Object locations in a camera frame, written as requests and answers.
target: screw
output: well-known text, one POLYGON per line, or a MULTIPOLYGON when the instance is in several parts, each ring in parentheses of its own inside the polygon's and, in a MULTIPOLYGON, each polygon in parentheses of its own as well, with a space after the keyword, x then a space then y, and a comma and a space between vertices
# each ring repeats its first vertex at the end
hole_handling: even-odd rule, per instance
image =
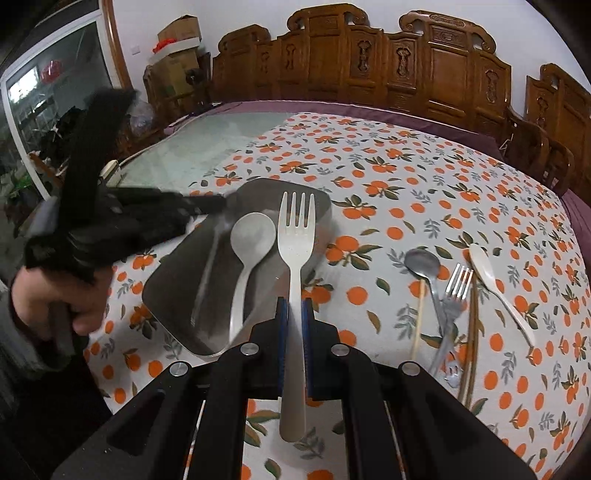
POLYGON ((250 356, 258 352, 258 345, 255 343, 245 343, 240 347, 243 355, 250 356))
POLYGON ((342 343, 336 343, 332 347, 330 347, 330 351, 333 355, 336 356, 346 356, 349 355, 349 347, 343 345, 342 343))
POLYGON ((406 362, 401 367, 402 373, 405 373, 411 377, 417 376, 421 372, 421 367, 419 367, 415 362, 406 362))
POLYGON ((172 365, 170 365, 170 374, 173 377, 182 377, 188 371, 189 368, 187 364, 184 362, 175 362, 172 365))

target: red object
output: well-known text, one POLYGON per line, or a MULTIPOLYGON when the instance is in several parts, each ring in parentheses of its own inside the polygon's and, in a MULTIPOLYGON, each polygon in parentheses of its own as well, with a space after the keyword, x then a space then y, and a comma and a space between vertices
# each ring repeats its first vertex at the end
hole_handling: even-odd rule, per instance
POLYGON ((162 50, 166 45, 169 45, 171 43, 175 43, 177 41, 176 38, 165 38, 164 40, 160 40, 156 46, 152 49, 152 51, 154 53, 158 52, 159 50, 162 50))
POLYGON ((61 75, 61 62, 59 60, 52 60, 41 71, 41 81, 43 83, 51 83, 61 75))

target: plastic bag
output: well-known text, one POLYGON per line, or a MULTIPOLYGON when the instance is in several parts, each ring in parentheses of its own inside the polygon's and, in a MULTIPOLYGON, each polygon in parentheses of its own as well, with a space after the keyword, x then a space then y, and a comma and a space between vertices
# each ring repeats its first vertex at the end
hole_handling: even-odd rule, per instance
POLYGON ((154 122, 154 109, 143 100, 136 101, 129 110, 129 127, 131 133, 141 137, 152 128, 154 122))

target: tablecloth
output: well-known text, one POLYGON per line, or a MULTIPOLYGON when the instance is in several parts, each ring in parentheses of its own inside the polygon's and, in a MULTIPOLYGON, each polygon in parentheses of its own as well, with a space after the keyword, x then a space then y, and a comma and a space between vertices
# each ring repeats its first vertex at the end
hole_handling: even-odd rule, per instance
MULTIPOLYGON (((534 328, 529 348, 496 297, 478 287, 480 348, 470 409, 539 478, 547 479, 579 438, 589 403, 586 359, 590 291, 573 230, 556 195, 513 168, 443 138, 336 115, 298 113, 237 150, 197 182, 229 192, 257 177, 303 183, 333 201, 336 234, 303 283, 318 318, 374 361, 407 360, 418 281, 404 254, 427 247, 441 260, 440 289, 466 247, 492 258, 498 287, 534 328)), ((151 317, 141 293, 179 239, 114 267, 101 331, 85 357, 117 411, 178 359, 202 360, 151 317)), ((467 312, 456 322, 466 354, 467 312)), ((428 366, 439 336, 426 301, 418 362, 428 366)), ((439 380, 450 391, 440 374, 439 380)), ((345 479, 339 402, 309 402, 309 431, 295 444, 278 435, 276 401, 250 400, 242 479, 345 479)))

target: chopstick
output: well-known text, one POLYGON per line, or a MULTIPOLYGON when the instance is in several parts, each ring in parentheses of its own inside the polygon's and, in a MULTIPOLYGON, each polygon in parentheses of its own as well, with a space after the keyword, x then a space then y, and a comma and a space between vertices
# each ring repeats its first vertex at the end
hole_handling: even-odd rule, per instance
POLYGON ((478 357, 478 288, 476 287, 476 276, 472 280, 472 291, 470 292, 470 316, 468 322, 468 340, 466 348, 466 362, 460 381, 460 390, 457 399, 470 409, 472 402, 472 393, 474 390, 474 382, 476 379, 476 360, 478 357))
POLYGON ((480 322, 479 304, 478 304, 478 289, 476 288, 476 278, 472 287, 471 303, 474 305, 474 348, 472 349, 472 359, 470 364, 470 381, 468 383, 468 394, 466 397, 465 406, 468 410, 472 409, 472 394, 474 393, 474 383, 476 381, 476 362, 478 361, 478 322, 480 322))
POLYGON ((413 346, 410 350, 410 359, 415 360, 418 350, 418 341, 421 338, 421 327, 423 325, 423 305, 425 299, 425 280, 422 278, 418 285, 418 312, 417 312, 417 324, 414 329, 413 346))

